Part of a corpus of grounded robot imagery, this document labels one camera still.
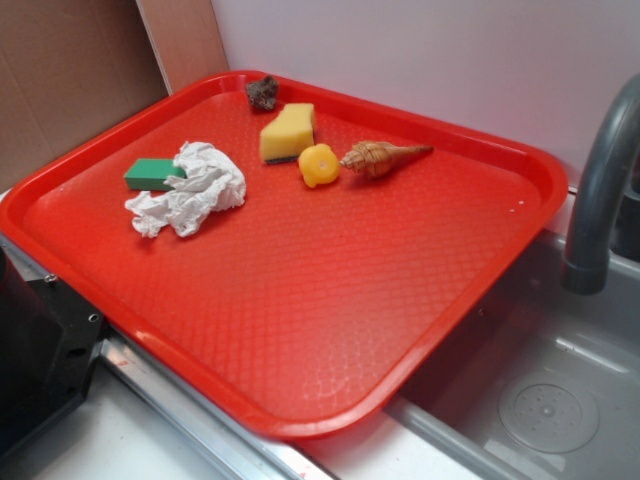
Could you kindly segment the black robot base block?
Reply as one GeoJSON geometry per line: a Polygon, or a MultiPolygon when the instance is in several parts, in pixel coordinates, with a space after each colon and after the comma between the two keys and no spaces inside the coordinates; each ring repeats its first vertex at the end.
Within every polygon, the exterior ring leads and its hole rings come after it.
{"type": "Polygon", "coordinates": [[[104,315],[66,282],[24,279],[1,254],[1,460],[81,405],[104,315]]]}

